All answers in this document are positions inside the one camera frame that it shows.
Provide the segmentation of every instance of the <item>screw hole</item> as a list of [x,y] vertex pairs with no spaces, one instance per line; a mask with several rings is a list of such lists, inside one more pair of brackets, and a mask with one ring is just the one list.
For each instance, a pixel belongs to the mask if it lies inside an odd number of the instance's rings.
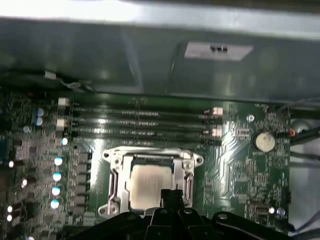
[[106,210],[105,210],[104,208],[100,208],[99,212],[100,212],[101,214],[105,214],[105,213],[106,213]]

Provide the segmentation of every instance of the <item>motherboard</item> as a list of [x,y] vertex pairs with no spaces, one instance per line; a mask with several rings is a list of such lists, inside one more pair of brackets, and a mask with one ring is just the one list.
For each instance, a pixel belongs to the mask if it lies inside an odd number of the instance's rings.
[[[105,221],[106,153],[118,147],[200,156],[182,168],[192,169],[188,204],[209,218],[228,211],[276,231],[288,221],[290,115],[272,104],[4,88],[0,99],[1,239],[65,239]],[[171,187],[171,170],[147,163],[129,167],[132,206],[140,184]]]

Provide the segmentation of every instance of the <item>capacitor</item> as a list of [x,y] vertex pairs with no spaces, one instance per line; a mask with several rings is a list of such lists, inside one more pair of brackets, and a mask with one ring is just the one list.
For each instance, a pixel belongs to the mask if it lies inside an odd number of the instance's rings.
[[279,216],[285,216],[286,215],[286,210],[282,207],[279,207],[277,210],[276,210],[276,214],[278,214]]
[[22,206],[21,202],[16,202],[14,204],[9,205],[6,210],[8,213],[12,213],[12,212],[15,212],[16,210],[19,210],[21,206]]
[[68,144],[68,138],[66,138],[66,137],[62,138],[61,144],[62,144],[63,146],[66,146],[66,145]]
[[52,178],[55,182],[59,182],[63,177],[64,177],[65,173],[63,171],[56,171]]
[[62,199],[59,197],[59,198],[53,199],[50,202],[50,207],[52,209],[57,209],[61,204],[62,204]]
[[12,221],[12,215],[11,214],[9,214],[7,217],[6,217],[6,220],[8,221],[8,222],[11,222]]
[[65,187],[62,184],[58,184],[57,186],[54,186],[51,190],[52,195],[58,196],[64,190],[64,188]]
[[258,132],[252,141],[255,148],[264,153],[271,152],[276,147],[276,138],[269,131]]
[[34,124],[38,127],[40,127],[43,123],[44,123],[44,120],[42,119],[42,117],[36,117],[34,119]]
[[36,110],[35,110],[35,115],[37,117],[43,117],[45,115],[45,110],[42,108],[42,107],[38,107]]
[[66,157],[64,156],[57,156],[54,158],[54,165],[56,166],[61,166],[65,162],[66,162]]

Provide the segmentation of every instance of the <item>cable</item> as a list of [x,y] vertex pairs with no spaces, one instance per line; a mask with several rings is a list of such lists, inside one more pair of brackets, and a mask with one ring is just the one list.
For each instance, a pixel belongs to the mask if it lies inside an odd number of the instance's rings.
[[320,228],[304,231],[292,237],[294,240],[311,240],[320,238]]
[[298,227],[295,231],[297,233],[301,232],[302,230],[306,229],[311,224],[316,222],[318,219],[320,219],[320,210],[317,211],[308,221],[305,222],[305,224],[303,224],[302,226]]
[[283,123],[285,128],[287,128],[289,130],[289,134],[290,134],[291,137],[294,137],[296,135],[296,132],[295,132],[295,130],[293,128],[290,128],[290,126],[285,121],[283,121],[282,112],[285,109],[289,109],[289,108],[292,108],[294,106],[303,105],[304,103],[314,102],[314,101],[318,101],[318,100],[320,100],[320,96],[304,98],[304,99],[300,99],[298,101],[294,101],[294,102],[285,104],[285,105],[283,105],[282,107],[280,107],[278,109],[276,115],[278,116],[279,120]]
[[291,151],[290,152],[291,157],[300,158],[300,159],[307,159],[312,161],[320,161],[320,156],[315,154],[309,154],[309,153],[300,153]]
[[291,137],[290,145],[295,146],[299,144],[304,144],[318,138],[320,138],[320,127],[315,127],[308,131],[302,131],[295,137]]
[[11,68],[11,69],[2,69],[0,70],[0,77],[9,77],[11,74],[14,75],[35,75],[41,76],[46,79],[59,81],[63,86],[68,89],[71,89],[75,92],[94,92],[93,88],[89,86],[89,83],[86,81],[81,81],[74,77],[65,76],[60,73],[46,71],[46,70],[30,70],[30,69],[19,69],[19,68]]

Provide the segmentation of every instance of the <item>black cable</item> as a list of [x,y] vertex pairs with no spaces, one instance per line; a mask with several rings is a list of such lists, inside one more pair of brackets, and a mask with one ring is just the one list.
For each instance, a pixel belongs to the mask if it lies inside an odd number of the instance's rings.
[[298,101],[294,101],[294,102],[290,102],[288,104],[285,104],[285,105],[283,105],[282,107],[280,107],[277,110],[277,112],[276,112],[277,118],[287,130],[291,130],[290,125],[287,124],[283,119],[283,114],[282,114],[283,111],[284,110],[288,110],[289,108],[292,108],[292,107],[295,107],[295,106],[301,106],[301,105],[304,105],[305,103],[315,102],[315,101],[318,101],[318,100],[320,100],[320,96],[304,98],[304,99],[300,99]]
[[304,231],[292,237],[294,240],[311,240],[320,238],[320,228]]
[[302,131],[290,139],[290,145],[295,146],[304,144],[312,140],[320,138],[320,127],[315,127],[308,131]]
[[312,161],[320,161],[319,155],[310,154],[310,153],[300,153],[300,152],[291,151],[290,157],[307,159],[307,160],[312,160]]

